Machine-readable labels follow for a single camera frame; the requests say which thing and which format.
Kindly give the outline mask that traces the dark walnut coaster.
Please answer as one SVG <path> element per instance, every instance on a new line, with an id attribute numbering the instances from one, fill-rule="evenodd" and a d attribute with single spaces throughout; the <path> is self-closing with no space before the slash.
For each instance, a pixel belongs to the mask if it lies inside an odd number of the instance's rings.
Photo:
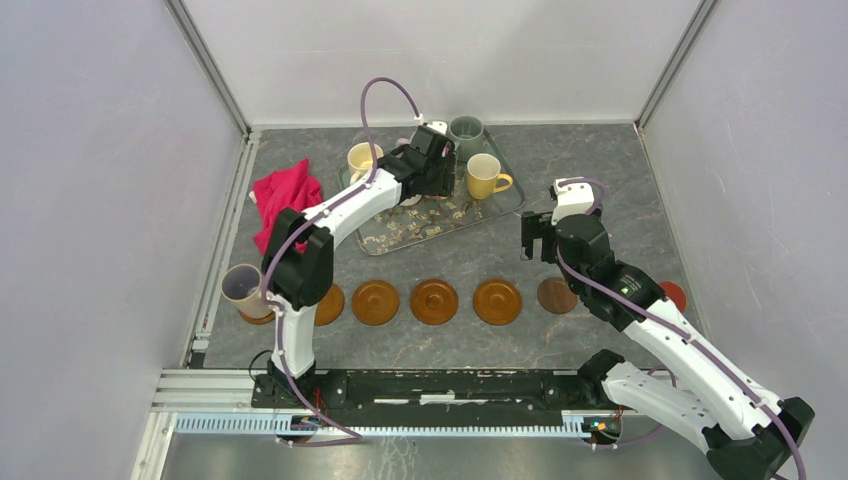
<path id="1" fill-rule="evenodd" d="M 548 312 L 562 315 L 571 312 L 578 304 L 578 296 L 561 277 L 549 277 L 537 287 L 537 300 Z"/>

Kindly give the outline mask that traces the wooden coaster five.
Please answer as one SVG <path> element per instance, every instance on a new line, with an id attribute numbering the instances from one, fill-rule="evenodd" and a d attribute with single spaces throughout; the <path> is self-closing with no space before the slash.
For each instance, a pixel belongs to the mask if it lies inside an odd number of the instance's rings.
<path id="1" fill-rule="evenodd" d="M 476 315 L 485 323 L 503 326 L 513 322 L 521 313 L 523 300 L 510 281 L 492 278 L 481 282 L 472 296 Z"/>

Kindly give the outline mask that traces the red round coaster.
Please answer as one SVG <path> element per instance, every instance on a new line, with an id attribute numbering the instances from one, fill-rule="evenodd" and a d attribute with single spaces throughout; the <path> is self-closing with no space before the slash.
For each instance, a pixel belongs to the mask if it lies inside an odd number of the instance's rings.
<path id="1" fill-rule="evenodd" d="M 684 289 L 675 282 L 662 281 L 660 287 L 665 295 L 675 304 L 676 308 L 684 313 L 688 306 L 688 298 Z"/>

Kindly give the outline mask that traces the wooden coaster two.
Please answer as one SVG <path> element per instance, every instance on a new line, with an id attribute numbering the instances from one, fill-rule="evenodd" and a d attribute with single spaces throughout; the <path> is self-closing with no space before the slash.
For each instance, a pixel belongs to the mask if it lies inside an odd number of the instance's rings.
<path id="1" fill-rule="evenodd" d="M 459 306 L 454 287 L 444 280 L 428 279 L 411 292 L 410 309 L 413 316 L 426 325 L 441 325 L 451 320 Z"/>

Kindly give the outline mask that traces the wooden coaster one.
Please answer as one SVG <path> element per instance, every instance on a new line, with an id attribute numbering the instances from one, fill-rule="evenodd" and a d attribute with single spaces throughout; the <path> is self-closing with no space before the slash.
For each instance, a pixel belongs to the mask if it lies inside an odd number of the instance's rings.
<path id="1" fill-rule="evenodd" d="M 380 326 L 392 320 L 400 305 L 396 288 L 384 280 L 363 282 L 353 293 L 354 316 L 368 326 Z"/>

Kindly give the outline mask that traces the wooden coaster three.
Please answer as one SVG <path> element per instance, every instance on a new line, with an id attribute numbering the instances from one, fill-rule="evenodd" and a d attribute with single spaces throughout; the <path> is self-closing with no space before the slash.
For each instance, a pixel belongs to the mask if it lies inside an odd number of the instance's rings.
<path id="1" fill-rule="evenodd" d="M 316 306 L 314 325 L 326 326 L 331 324 L 340 316 L 344 305 L 344 292 L 337 284 L 333 284 Z"/>

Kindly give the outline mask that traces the wooden coaster four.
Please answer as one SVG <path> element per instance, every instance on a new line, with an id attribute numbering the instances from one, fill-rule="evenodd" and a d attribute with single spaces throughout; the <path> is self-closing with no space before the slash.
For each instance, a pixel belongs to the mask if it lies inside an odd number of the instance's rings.
<path id="1" fill-rule="evenodd" d="M 273 311 L 270 311 L 266 315 L 261 317 L 252 317 L 245 314 L 243 311 L 238 311 L 238 314 L 245 322 L 251 325 L 265 325 L 275 319 L 275 313 Z"/>

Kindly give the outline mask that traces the beige pink-handled mug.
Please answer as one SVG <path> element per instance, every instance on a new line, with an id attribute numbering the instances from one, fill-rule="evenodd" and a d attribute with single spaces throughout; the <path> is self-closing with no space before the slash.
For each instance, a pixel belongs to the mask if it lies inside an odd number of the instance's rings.
<path id="1" fill-rule="evenodd" d="M 262 279 L 262 273 L 256 266 L 238 264 L 225 272 L 220 291 L 237 311 L 243 311 L 252 317 L 261 317 L 272 311 L 261 297 Z"/>

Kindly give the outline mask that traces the white black-rimmed mug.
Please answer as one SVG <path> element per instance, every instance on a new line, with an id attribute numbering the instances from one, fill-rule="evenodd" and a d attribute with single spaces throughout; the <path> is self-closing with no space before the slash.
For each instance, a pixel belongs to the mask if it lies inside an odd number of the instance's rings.
<path id="1" fill-rule="evenodd" d="M 417 204 L 421 199 L 422 199 L 421 195 L 414 195 L 414 196 L 400 202 L 399 205 L 401 207 L 411 207 L 411 206 Z"/>

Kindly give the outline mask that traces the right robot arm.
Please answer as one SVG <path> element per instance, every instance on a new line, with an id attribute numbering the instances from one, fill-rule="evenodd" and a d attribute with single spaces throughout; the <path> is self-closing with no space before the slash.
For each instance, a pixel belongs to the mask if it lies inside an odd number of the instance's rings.
<path id="1" fill-rule="evenodd" d="M 781 398 L 735 366 L 643 270 L 615 257 L 598 214 L 521 216 L 521 248 L 555 264 L 598 319 L 635 341 L 683 386 L 677 388 L 602 350 L 578 371 L 580 400 L 609 402 L 648 416 L 697 447 L 723 479 L 777 479 L 787 461 L 808 471 L 800 446 L 814 420 L 800 397 Z"/>

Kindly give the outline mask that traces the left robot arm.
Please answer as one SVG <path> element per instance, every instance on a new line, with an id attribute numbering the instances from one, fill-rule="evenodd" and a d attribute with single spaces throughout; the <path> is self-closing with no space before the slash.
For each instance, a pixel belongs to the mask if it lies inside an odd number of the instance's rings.
<path id="1" fill-rule="evenodd" d="M 275 221 L 261 271 L 262 299 L 275 314 L 272 361 L 283 374 L 275 392 L 290 407 L 314 394 L 314 319 L 334 279 L 339 244 L 377 214 L 415 196 L 449 197 L 456 146 L 444 121 L 418 126 L 409 143 L 376 160 L 340 193 L 302 212 L 287 208 Z"/>

